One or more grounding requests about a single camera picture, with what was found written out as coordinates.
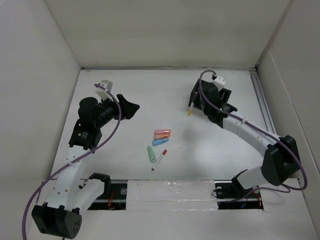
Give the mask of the green highlighter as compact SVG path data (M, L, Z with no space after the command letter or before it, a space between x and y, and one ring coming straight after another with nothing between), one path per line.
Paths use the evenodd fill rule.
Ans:
M157 159L156 159L155 153L154 153L151 146L147 147L147 153L148 153L148 157L149 157L150 162L155 163Z

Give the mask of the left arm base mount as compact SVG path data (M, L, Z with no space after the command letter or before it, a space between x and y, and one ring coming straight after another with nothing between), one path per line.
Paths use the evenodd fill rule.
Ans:
M107 192L100 195L88 210L125 210L127 202L128 182L125 180L110 180Z

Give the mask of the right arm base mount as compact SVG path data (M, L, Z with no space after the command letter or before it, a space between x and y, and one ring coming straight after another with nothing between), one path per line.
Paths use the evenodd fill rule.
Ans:
M264 205L259 191L254 187L244 189L238 181L238 175L231 180L215 180L211 195L217 199L219 210L263 210Z

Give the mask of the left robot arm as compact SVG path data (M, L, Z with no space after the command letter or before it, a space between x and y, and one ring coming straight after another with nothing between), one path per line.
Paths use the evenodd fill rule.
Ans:
M122 94L110 95L99 102L86 97L79 103L78 120L69 140L66 167L57 175L54 188L42 205L35 205L31 216L42 234L74 239L82 225L83 214L98 198L111 194L109 175L93 173L80 188L88 163L83 155L94 153L102 137L101 128L111 120L129 120L140 106L127 101Z

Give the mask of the long red marker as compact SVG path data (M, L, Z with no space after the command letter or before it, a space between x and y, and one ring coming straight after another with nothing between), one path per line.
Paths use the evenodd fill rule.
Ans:
M156 167L158 166L158 164L160 163L160 161L163 159L163 157L166 155L166 153L167 153L167 150L165 149L165 150L162 152L162 154L158 157L158 159L156 160L156 162L154 163L154 165L152 166L152 168L151 168L151 171L152 171L152 172L156 169Z

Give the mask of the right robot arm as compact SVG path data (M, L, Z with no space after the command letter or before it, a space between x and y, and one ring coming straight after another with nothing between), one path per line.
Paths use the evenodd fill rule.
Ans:
M289 135L272 134L248 122L236 107L228 103L230 94L228 89L218 89L213 82L198 79L188 105L201 109L212 123L237 135L262 156L260 165L245 169L231 179L232 193L243 197L249 190L264 184L294 190L285 181L302 167L295 139Z

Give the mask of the yellow capped marker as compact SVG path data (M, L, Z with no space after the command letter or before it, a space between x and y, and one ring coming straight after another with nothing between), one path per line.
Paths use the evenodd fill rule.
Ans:
M198 93L196 92L193 95L193 97L191 98L191 103L190 103L190 106L188 108L187 116L190 116L192 114L192 111L193 111L193 108L194 108L194 105L195 105L194 101L195 101L197 95L198 95Z

